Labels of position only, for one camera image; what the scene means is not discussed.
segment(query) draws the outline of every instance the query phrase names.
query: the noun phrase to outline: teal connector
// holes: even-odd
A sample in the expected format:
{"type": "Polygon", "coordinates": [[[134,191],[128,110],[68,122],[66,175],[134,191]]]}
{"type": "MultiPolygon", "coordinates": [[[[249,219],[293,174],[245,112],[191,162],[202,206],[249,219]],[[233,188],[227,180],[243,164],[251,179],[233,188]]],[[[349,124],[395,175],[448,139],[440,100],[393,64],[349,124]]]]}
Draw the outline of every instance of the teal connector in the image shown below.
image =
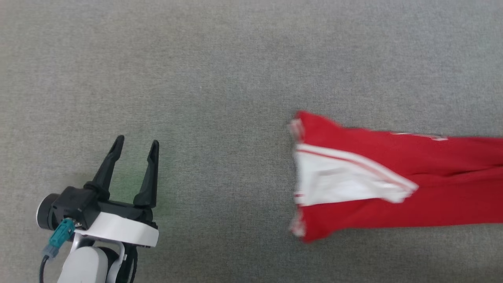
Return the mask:
{"type": "Polygon", "coordinates": [[[59,252],[59,248],[73,235],[75,231],[75,224],[70,218],[65,218],[59,224],[58,228],[54,230],[51,238],[49,239],[49,244],[42,251],[43,256],[48,256],[49,259],[56,257],[59,252]]]}

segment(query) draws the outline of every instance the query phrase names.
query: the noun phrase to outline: red garment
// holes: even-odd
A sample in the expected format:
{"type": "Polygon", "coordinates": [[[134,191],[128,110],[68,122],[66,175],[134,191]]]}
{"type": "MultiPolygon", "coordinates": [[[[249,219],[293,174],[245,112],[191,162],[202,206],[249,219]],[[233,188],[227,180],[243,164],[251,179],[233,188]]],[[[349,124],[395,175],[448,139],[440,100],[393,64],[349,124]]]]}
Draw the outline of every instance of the red garment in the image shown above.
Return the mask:
{"type": "Polygon", "coordinates": [[[344,228],[503,223],[503,138],[344,128],[303,111],[292,131],[292,231],[305,242],[344,228]]]}

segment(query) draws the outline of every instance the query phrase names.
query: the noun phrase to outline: gray fabric surface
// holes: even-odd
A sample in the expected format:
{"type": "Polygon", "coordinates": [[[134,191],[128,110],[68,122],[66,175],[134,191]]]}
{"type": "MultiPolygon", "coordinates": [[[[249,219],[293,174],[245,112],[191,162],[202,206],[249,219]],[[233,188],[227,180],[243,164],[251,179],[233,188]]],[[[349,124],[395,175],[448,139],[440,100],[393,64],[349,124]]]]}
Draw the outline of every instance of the gray fabric surface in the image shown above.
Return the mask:
{"type": "Polygon", "coordinates": [[[0,0],[0,280],[37,280],[38,203],[91,179],[124,134],[115,200],[161,146],[160,239],[138,282],[501,282],[501,225],[302,244],[286,124],[306,109],[501,136],[502,51],[499,0],[0,0]]]}

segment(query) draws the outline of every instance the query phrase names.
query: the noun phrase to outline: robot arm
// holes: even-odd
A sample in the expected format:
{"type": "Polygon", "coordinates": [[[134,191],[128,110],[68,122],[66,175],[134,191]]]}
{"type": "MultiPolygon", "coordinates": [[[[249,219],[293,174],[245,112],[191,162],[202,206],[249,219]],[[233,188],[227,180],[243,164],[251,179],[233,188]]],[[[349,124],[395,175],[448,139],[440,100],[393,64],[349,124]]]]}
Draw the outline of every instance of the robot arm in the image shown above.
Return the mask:
{"type": "MultiPolygon", "coordinates": [[[[120,158],[124,136],[120,135],[103,160],[94,179],[82,189],[67,187],[61,194],[50,194],[40,204],[37,224],[48,230],[74,223],[72,248],[62,268],[58,283],[128,283],[133,282],[138,253],[136,247],[155,247],[159,238],[153,222],[152,208],[156,206],[159,142],[154,140],[148,155],[148,167],[140,192],[133,203],[111,201],[109,186],[115,162],[120,158]],[[97,242],[112,243],[120,252],[97,247],[97,242]]],[[[41,265],[40,282],[47,258],[41,265]]]]}

